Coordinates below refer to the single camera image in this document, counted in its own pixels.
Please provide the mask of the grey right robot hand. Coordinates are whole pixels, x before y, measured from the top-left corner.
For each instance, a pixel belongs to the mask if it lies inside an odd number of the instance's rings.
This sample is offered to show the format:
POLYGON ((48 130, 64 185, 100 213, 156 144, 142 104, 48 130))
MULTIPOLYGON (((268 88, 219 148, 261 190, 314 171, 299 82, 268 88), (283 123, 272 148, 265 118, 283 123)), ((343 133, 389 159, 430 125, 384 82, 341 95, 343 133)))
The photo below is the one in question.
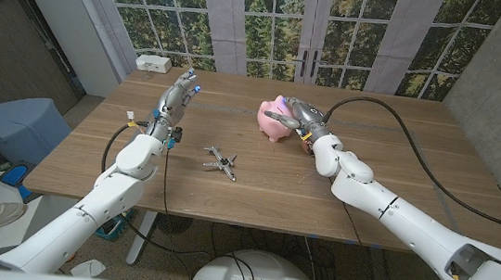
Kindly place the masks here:
POLYGON ((324 135, 329 135, 330 130, 324 123, 322 112, 299 98, 280 96, 278 99, 278 109, 274 110, 273 104, 268 106, 264 102, 261 109, 262 114, 276 122, 282 127, 295 130, 302 141, 313 144, 324 135))

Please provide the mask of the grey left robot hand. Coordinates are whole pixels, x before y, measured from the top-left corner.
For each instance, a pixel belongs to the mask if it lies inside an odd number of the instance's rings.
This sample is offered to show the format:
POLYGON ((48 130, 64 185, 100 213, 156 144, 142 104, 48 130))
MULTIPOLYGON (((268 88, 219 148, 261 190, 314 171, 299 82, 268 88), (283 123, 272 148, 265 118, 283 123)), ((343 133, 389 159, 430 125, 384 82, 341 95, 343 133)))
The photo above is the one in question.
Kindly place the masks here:
POLYGON ((154 121, 147 127, 145 134, 164 142, 177 123, 182 120, 186 106, 201 87, 197 85, 198 77, 194 68, 185 71, 161 96, 156 106, 154 121))

